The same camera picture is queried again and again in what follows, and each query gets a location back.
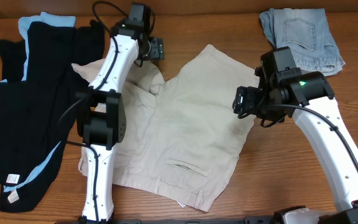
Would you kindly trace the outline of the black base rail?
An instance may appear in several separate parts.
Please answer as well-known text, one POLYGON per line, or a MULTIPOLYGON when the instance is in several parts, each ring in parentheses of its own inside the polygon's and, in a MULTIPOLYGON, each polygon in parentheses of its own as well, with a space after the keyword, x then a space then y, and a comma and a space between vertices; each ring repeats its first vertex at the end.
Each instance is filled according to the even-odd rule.
POLYGON ((246 216, 244 218, 213 218, 213 219, 189 219, 189 220, 139 220, 122 219, 101 221, 100 223, 112 224, 317 224, 319 217, 323 215, 317 210, 310 210, 305 206, 290 207, 276 211, 267 216, 246 216))

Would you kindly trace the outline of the light blue garment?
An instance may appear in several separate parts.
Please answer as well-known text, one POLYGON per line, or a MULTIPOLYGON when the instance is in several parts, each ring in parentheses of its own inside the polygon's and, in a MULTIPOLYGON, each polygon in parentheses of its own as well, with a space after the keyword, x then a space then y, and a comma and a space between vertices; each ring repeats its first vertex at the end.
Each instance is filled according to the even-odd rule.
MULTIPOLYGON (((39 16, 29 16, 29 17, 21 17, 18 20, 18 28, 19 33, 23 37, 23 41, 21 42, 10 42, 8 40, 1 40, 0 41, 0 56, 2 56, 2 48, 3 44, 6 42, 7 44, 16 44, 19 45, 19 49, 16 50, 19 52, 24 52, 24 62, 17 62, 16 64, 19 66, 19 68, 23 68, 23 72, 19 72, 19 81, 26 81, 27 79, 27 66, 28 66, 28 57, 29 57, 29 45, 28 45, 28 34, 27 31, 29 30, 29 27, 31 23, 33 22, 43 22, 45 24, 48 24, 53 27, 74 27, 76 22, 75 16, 56 16, 49 14, 47 12, 41 12, 39 16)), ((0 83, 7 83, 7 78, 3 78, 0 83)), ((16 182, 17 186, 8 187, 6 185, 3 185, 4 192, 11 192, 14 189, 18 189, 23 187, 24 185, 32 182, 34 179, 37 178, 37 176, 40 175, 40 173, 45 169, 46 165, 49 163, 50 158, 53 156, 54 152, 56 151, 57 147, 60 145, 60 141, 57 143, 57 145, 52 149, 52 151, 47 155, 46 159, 37 165, 29 174, 29 176, 21 183, 16 182)))

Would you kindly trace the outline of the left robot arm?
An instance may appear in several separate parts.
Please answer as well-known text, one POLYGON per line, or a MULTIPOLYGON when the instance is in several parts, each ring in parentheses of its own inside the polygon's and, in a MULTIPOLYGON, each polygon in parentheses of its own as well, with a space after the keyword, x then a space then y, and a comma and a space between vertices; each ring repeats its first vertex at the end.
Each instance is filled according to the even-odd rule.
POLYGON ((164 58, 162 40, 151 35, 155 14, 134 2, 125 18, 107 29, 110 46, 86 91, 78 93, 77 131, 86 152, 87 189, 79 223, 111 223, 114 157, 126 133, 122 89, 130 68, 164 58))

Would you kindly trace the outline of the folded light blue jeans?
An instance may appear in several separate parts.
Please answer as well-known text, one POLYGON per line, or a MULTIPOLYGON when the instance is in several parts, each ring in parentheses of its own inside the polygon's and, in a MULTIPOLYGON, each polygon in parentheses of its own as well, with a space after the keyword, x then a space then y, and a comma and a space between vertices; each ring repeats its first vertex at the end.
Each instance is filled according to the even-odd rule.
POLYGON ((324 9, 269 9, 259 16, 275 49, 289 47, 303 73, 338 74, 346 64, 329 30, 324 9))

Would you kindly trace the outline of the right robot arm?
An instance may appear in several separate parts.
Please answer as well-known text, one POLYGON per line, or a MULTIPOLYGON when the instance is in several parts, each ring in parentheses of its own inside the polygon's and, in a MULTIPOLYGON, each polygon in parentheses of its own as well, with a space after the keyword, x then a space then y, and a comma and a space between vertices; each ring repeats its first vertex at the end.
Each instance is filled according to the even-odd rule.
POLYGON ((263 54, 258 87, 237 88, 239 119, 254 115, 269 126, 292 118, 316 154, 334 196, 335 213, 295 206, 276 211, 270 223, 358 223, 358 148, 321 72, 302 73, 289 47, 263 54))

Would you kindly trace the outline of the beige khaki shorts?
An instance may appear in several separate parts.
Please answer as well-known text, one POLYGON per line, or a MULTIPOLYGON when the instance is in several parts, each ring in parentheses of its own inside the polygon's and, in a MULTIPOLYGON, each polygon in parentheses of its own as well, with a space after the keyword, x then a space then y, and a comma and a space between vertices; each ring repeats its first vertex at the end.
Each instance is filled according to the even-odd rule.
POLYGON ((209 211, 254 125, 254 116, 232 111, 237 87, 258 83, 253 68, 212 45, 170 80, 151 62, 133 65, 122 91, 127 130, 113 184, 209 211))

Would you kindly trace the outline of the black garment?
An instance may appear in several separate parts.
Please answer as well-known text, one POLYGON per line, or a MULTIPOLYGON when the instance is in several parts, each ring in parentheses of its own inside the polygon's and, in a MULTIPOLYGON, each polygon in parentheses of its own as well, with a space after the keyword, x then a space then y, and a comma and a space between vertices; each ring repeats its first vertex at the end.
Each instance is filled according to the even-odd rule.
POLYGON ((19 81, 17 62, 24 62, 19 45, 2 45, 0 83, 0 211, 33 210, 56 179, 68 134, 74 125, 76 93, 88 82, 73 70, 102 58, 104 29, 97 21, 84 27, 53 27, 31 23, 26 81, 19 81), (60 141, 45 169, 32 182, 11 192, 42 163, 60 141))

